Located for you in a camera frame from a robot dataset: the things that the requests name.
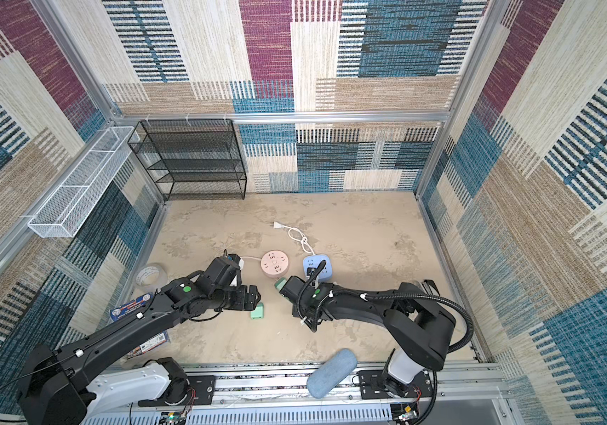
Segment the green plug adapter cube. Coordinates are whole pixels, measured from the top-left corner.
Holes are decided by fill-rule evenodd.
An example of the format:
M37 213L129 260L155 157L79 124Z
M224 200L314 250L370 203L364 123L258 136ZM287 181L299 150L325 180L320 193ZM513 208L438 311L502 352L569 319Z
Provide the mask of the green plug adapter cube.
M286 278L282 277L282 278L278 279L278 281L276 281L276 283L275 283L276 290L281 291L284 288L284 286L286 285L286 283L287 283Z

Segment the green plug adapter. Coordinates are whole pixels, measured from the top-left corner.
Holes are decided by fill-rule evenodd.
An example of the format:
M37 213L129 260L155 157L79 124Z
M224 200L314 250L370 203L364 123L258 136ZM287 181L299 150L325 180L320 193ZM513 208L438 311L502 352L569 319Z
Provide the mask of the green plug adapter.
M258 303L255 309L250 313L252 320L260 320L264 318L264 304Z

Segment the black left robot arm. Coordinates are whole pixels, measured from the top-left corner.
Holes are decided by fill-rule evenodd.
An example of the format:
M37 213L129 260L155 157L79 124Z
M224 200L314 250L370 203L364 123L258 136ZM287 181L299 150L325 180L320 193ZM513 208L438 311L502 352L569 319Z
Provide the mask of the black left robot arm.
M126 404L156 401L184 406L193 391L184 369L171 358L151 361L132 372L108 367L143 343L208 310L248 311L261 300L257 286L241 281L231 258L215 258L198 270L158 289L124 318L69 345L38 345L18 380L16 400L29 424L80 424Z

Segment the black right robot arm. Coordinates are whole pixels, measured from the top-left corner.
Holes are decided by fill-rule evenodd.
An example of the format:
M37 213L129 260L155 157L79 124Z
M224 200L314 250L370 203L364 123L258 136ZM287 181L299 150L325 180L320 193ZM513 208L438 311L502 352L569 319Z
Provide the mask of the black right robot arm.
M471 315L438 292L412 283L396 290L362 291L336 283L316 283L322 267L308 279L281 278L276 288L291 302L294 317L312 332L323 322L348 320L386 329L397 343L376 386L391 397L405 397L418 374L428 370L431 382L443 370L447 356L469 345L474 336Z

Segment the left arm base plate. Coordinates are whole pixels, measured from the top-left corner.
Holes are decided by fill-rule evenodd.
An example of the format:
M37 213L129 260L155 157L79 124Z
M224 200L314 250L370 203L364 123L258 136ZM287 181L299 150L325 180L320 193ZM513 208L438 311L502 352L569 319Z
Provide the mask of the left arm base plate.
M214 375L190 375L184 379L173 378L163 394L154 400L141 400L137 407L189 407L208 406L214 395Z

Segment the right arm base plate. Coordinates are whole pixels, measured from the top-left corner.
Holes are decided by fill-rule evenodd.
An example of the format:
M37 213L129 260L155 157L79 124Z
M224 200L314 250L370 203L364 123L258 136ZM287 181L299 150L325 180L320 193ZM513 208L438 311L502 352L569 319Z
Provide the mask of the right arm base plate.
M410 384L402 384L383 370L361 370L354 378L363 400L380 398L430 398L434 380L425 372L418 373Z

